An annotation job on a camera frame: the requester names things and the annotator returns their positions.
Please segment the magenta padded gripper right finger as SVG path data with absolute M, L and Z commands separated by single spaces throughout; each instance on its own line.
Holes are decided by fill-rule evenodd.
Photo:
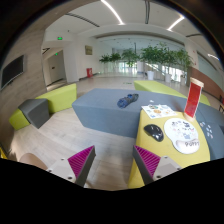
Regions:
M 181 170 L 170 157 L 160 157 L 139 146 L 133 147 L 133 157 L 145 185 Z

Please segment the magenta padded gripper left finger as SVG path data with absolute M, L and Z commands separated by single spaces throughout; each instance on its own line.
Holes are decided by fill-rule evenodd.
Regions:
M 95 156 L 95 146 L 90 146 L 69 158 L 61 158 L 47 171 L 83 187 Z

